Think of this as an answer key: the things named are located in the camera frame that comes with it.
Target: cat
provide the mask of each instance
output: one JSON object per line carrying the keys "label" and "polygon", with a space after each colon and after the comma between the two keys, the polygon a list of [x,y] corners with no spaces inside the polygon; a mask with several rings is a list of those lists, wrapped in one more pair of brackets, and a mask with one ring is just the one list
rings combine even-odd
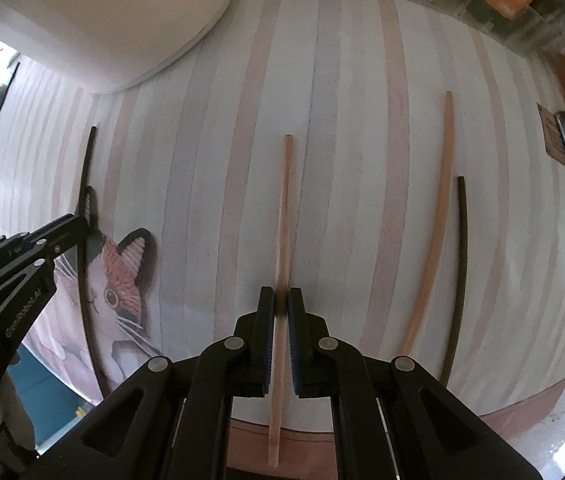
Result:
{"label": "cat", "polygon": [[[87,301],[104,374],[115,388],[160,351],[147,337],[143,292],[155,261],[154,241],[136,229],[115,242],[98,229],[87,239]],[[87,350],[78,298],[76,249],[55,260],[57,292],[25,344],[63,382],[91,402],[102,395]]]}

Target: screw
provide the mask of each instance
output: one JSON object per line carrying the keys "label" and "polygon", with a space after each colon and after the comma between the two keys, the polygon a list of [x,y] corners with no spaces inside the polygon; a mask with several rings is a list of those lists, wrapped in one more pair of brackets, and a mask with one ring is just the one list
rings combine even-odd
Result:
{"label": "screw", "polygon": [[167,360],[164,357],[154,357],[151,361],[149,361],[147,367],[152,372],[161,372],[162,370],[167,368],[168,364],[169,362],[167,362]]}
{"label": "screw", "polygon": [[225,348],[229,350],[240,350],[245,342],[242,337],[231,336],[225,339]]}
{"label": "screw", "polygon": [[338,340],[334,339],[333,337],[323,337],[319,341],[319,346],[323,350],[335,350],[338,348]]}
{"label": "screw", "polygon": [[407,356],[397,357],[394,361],[394,366],[401,372],[410,372],[414,369],[415,364],[412,359]]}

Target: cat's ear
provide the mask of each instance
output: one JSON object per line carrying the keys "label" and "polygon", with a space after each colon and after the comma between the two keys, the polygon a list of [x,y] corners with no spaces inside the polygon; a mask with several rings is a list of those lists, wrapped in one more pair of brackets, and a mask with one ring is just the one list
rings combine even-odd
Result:
{"label": "cat's ear", "polygon": [[143,256],[149,237],[150,234],[146,229],[136,229],[118,244],[118,254],[120,254],[125,266],[131,270],[134,278],[138,275],[144,263]]}

